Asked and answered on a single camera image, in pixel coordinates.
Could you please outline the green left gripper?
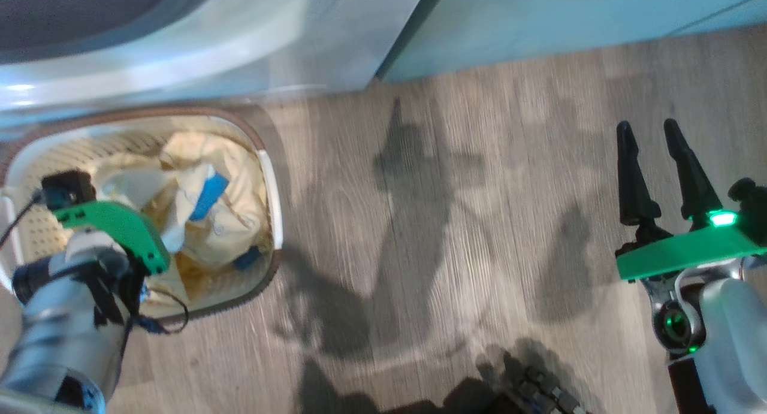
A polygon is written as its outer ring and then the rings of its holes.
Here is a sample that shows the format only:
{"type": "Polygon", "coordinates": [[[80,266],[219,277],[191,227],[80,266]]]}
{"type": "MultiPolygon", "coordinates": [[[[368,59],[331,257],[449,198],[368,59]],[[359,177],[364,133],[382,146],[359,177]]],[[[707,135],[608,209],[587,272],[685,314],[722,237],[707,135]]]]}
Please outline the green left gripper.
{"type": "Polygon", "coordinates": [[[74,230],[90,226],[104,231],[123,250],[129,251],[149,275],[169,270],[171,256],[161,234],[146,215],[115,201],[88,201],[54,211],[63,228],[74,230]]]}

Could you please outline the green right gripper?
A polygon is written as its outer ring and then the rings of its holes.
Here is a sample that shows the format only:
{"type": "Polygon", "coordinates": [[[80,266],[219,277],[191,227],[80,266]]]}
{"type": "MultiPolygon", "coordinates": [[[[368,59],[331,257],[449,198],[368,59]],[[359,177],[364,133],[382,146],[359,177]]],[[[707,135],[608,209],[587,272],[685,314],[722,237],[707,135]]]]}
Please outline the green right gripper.
{"type": "MultiPolygon", "coordinates": [[[[671,236],[617,256],[624,281],[641,280],[688,268],[765,253],[765,213],[725,211],[706,172],[675,119],[663,130],[677,166],[685,220],[703,220],[704,228],[671,236]]],[[[638,162],[639,147],[628,121],[617,125],[619,220],[625,226],[649,225],[661,216],[650,198],[638,162]]]]}

